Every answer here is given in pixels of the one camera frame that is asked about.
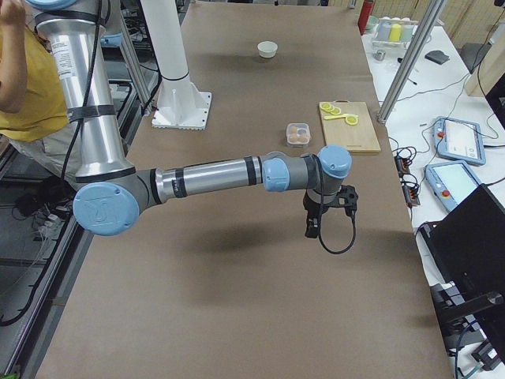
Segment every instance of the yellow shirt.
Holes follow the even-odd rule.
[[[19,113],[0,111],[0,133],[16,141],[32,142],[64,128],[69,121],[56,63],[28,28],[24,29],[24,49],[28,67],[26,96]]]

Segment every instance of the table surface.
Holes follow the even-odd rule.
[[[382,101],[400,67],[397,58],[403,57],[405,51],[402,49],[386,48],[386,58],[382,62],[378,62],[372,55],[377,48],[382,47],[374,47],[372,38],[372,33],[365,34],[362,37],[362,42],[369,68],[373,75],[377,98],[379,101]],[[450,57],[450,60],[440,66],[425,59],[425,54],[433,50],[443,51]],[[464,91],[463,85],[468,77],[469,71],[447,36],[447,33],[441,26],[434,27],[431,39],[426,43],[410,74],[410,79],[416,82],[417,85],[411,81],[407,81],[399,99],[415,95],[417,92],[445,88],[449,84],[458,81],[459,83],[442,91],[420,94],[410,99],[398,101],[391,113],[391,117],[386,123],[390,137],[397,140],[400,147],[414,146],[419,152],[425,152],[418,154],[413,160],[413,165],[410,167],[411,172],[416,175],[419,181],[423,179],[423,169],[426,164],[447,162],[447,160],[436,156],[430,131],[425,131],[425,137],[430,143],[429,146],[421,135],[421,131],[430,127],[439,116],[447,117],[450,114],[452,118],[477,122],[480,124],[483,134],[493,137],[484,137],[484,144],[505,144],[505,131],[498,119],[493,115],[493,111],[487,101],[481,97],[468,96]],[[397,147],[396,142],[391,141],[391,148],[395,149]],[[485,155],[487,162],[484,166],[472,166],[472,170],[481,181],[484,183],[494,182],[505,176],[505,170],[503,169],[505,149],[486,149]],[[505,205],[505,182],[491,186],[489,189]],[[441,220],[447,215],[446,209],[436,199],[426,181],[421,184],[420,201],[421,206],[413,208],[413,228],[419,227],[425,221]],[[429,284],[444,284],[442,276],[421,236],[417,237],[417,244]],[[477,345],[470,345],[460,354],[458,365],[465,373],[468,373],[476,364],[470,355],[470,352],[475,347]],[[492,372],[476,373],[473,377],[476,379],[498,379],[505,377],[505,365],[499,365]]]
[[[192,81],[213,93],[207,128],[145,119],[129,159],[143,169],[317,152],[320,101],[379,110],[355,23],[348,9],[192,4],[182,28]],[[271,60],[256,52],[266,39],[279,45]],[[286,146],[290,122],[310,125],[308,149]],[[353,155],[346,180],[360,196],[350,252],[304,237],[302,191],[256,186],[149,209],[123,235],[94,238],[37,377],[451,377],[387,131],[375,127],[383,152]],[[324,217],[323,234],[346,246],[343,211]]]

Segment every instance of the blue joint cap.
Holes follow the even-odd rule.
[[[109,34],[107,36],[103,36],[103,38],[100,40],[100,43],[103,47],[120,47],[122,40],[122,33]]]
[[[135,197],[114,183],[90,183],[73,199],[77,222],[96,235],[118,235],[131,228],[140,215]]]
[[[263,162],[263,185],[268,192],[283,192],[290,185],[286,162],[272,158]]]
[[[77,0],[26,0],[26,2],[40,10],[60,10],[72,6]]]
[[[317,156],[319,156],[323,171],[332,178],[346,178],[353,164],[349,152],[336,144],[323,147]]]

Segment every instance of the brown table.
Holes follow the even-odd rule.
[[[183,25],[193,81],[212,91],[203,132],[144,120],[137,168],[180,167],[288,148],[307,122],[324,145],[317,104],[379,110],[354,13],[347,9],[197,3]],[[256,45],[279,45],[263,60]],[[451,377],[428,284],[383,152],[353,157],[357,241],[342,255],[304,237],[302,191],[262,186],[170,201],[123,235],[95,237],[38,378]],[[342,210],[324,237],[347,245]]]

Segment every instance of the person's arm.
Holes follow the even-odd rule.
[[[3,38],[0,60],[0,111],[17,113],[24,102],[28,79],[22,0],[0,0],[0,28]]]

